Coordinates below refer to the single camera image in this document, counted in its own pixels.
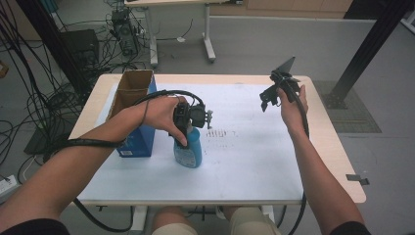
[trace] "knee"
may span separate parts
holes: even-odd
[[[165,207],[160,209],[153,218],[153,231],[171,223],[184,223],[192,227],[190,221],[184,216],[180,207]]]

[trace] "spray bottle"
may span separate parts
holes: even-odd
[[[187,146],[182,146],[174,141],[174,157],[181,165],[196,168],[202,163],[201,133],[198,128],[192,126],[189,121],[187,125]]]

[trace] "black device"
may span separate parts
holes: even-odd
[[[138,53],[138,39],[135,36],[134,28],[129,19],[129,10],[113,11],[111,21],[114,30],[113,36],[119,40],[119,46],[123,56],[132,56]]]
[[[63,31],[61,37],[82,68],[98,63],[100,44],[93,29]]]
[[[296,57],[291,58],[286,63],[271,72],[269,77],[275,84],[259,94],[259,98],[262,101],[261,107],[263,112],[265,112],[269,102],[271,102],[273,106],[278,105],[278,88],[285,91],[288,100],[291,103],[295,101],[296,97],[294,96],[297,96],[296,92],[300,92],[300,87],[298,85],[299,80],[293,78],[293,76],[289,74],[295,58]]]
[[[173,121],[176,127],[186,136],[187,138],[187,127],[189,121],[191,121],[192,126],[196,126],[198,128],[203,128],[205,126],[205,122],[207,123],[207,129],[210,129],[210,122],[212,119],[213,111],[206,111],[206,106],[201,98],[196,96],[195,94],[184,91],[184,90],[161,90],[153,92],[142,99],[136,101],[134,105],[138,105],[144,101],[151,100],[157,98],[159,96],[165,95],[185,95],[190,96],[195,100],[198,100],[199,104],[197,105],[189,105],[188,103],[179,103],[177,107],[174,109],[173,113]],[[175,139],[177,145],[180,148],[187,148],[183,146],[179,141]]]

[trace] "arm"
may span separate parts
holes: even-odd
[[[80,138],[118,142],[143,120],[144,124],[165,130],[187,145],[185,136],[172,120],[178,102],[177,97],[151,100],[146,114],[145,103],[126,108]],[[113,150],[79,146],[60,151],[0,208],[0,232],[31,219],[59,219],[61,212],[86,187]]]
[[[297,104],[290,103],[281,89],[278,95],[281,99],[281,116],[296,151],[302,186],[322,234],[330,234],[337,226],[348,221],[364,223],[357,206],[324,165],[306,136]],[[305,86],[300,88],[300,100],[307,111]]]

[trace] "white table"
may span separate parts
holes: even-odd
[[[214,55],[213,47],[211,46],[209,37],[209,3],[221,3],[225,0],[137,0],[127,2],[125,6],[129,8],[142,8],[147,22],[147,29],[150,36],[150,63],[153,68],[159,64],[157,39],[152,30],[152,17],[150,14],[150,7],[152,6],[168,6],[168,5],[184,5],[184,4],[204,4],[205,5],[205,32],[202,34],[205,47],[207,49],[207,56],[211,62],[214,62],[216,56]]]

